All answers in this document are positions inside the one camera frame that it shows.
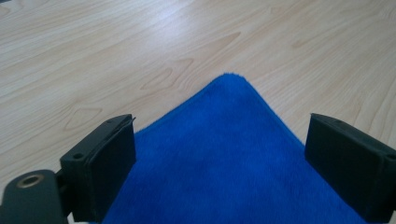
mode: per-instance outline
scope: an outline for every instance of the wood grain pattern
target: wood grain pattern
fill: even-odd
[[[246,77],[304,142],[311,112],[396,148],[396,1],[0,4],[0,190],[102,121],[140,130],[211,79]]]

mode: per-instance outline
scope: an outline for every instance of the blue towel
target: blue towel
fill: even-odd
[[[216,78],[136,133],[135,146],[106,224],[365,223],[240,76]]]

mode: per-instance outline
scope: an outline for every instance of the folded blue fabric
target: folded blue fabric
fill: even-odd
[[[237,75],[216,78],[136,133],[135,147],[104,223],[365,223]]]

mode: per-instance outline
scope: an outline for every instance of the wooden table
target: wooden table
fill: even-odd
[[[58,170],[102,121],[132,113],[138,131],[224,72],[303,142],[315,112],[396,148],[394,0],[12,0],[0,5],[0,190]]]

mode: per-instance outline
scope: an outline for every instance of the light wood tabletop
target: light wood tabletop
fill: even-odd
[[[12,0],[0,4],[1,192],[59,170],[104,120],[131,113],[141,130],[224,72],[302,142],[314,112],[396,148],[394,0]]]

